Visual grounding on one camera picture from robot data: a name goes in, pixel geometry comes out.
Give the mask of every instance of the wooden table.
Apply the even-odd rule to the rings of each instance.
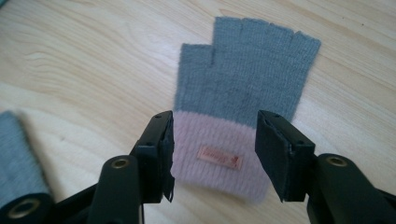
[[[22,120],[55,199],[95,183],[151,116],[173,108],[182,43],[210,44],[216,16],[260,18],[319,38],[293,124],[317,154],[352,159],[396,194],[396,2],[29,1],[0,8],[0,111]],[[270,189],[249,204],[177,182],[147,223],[307,223]]]

